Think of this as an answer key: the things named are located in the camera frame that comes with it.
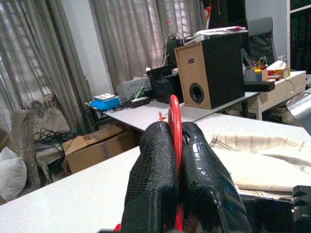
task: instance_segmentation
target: white table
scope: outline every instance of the white table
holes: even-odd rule
[[[311,142],[303,128],[235,116],[212,114],[197,124],[208,142],[214,132],[237,129]],[[121,221],[129,172],[138,156],[136,147],[0,206],[0,231],[95,233],[113,229]]]
[[[306,88],[306,72],[293,71],[289,77],[276,81],[275,86],[274,90],[260,92],[255,99],[249,101],[248,111],[255,113],[257,119],[262,120],[262,112],[303,92]]]
[[[180,104],[182,121],[197,121],[232,105],[254,98],[258,94],[259,92],[245,92],[244,97],[238,98],[214,109],[188,107],[182,103]],[[151,123],[156,122],[159,119],[159,111],[162,112],[163,117],[167,117],[168,105],[152,101],[151,103],[138,108],[126,108],[116,112],[109,111],[105,114],[138,130],[145,131]]]

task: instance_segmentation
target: cushion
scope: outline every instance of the cushion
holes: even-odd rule
[[[4,147],[0,152],[0,196],[4,200],[15,199],[25,187],[26,165],[14,151]]]

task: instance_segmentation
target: curtain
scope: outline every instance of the curtain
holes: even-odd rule
[[[203,28],[200,0],[92,0],[114,90],[159,67],[164,37]]]
[[[59,1],[0,0],[0,106],[14,109],[55,95],[76,133],[94,125],[91,99]]]

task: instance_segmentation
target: wall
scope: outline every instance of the wall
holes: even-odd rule
[[[246,18],[271,16],[276,55],[287,54],[287,0],[245,0]]]
[[[101,39],[88,0],[62,0],[84,75],[92,94],[113,93]]]

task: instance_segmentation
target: office chair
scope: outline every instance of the office chair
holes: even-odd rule
[[[273,42],[272,17],[263,17],[248,22],[250,56],[252,60],[266,56],[267,64],[277,60]]]

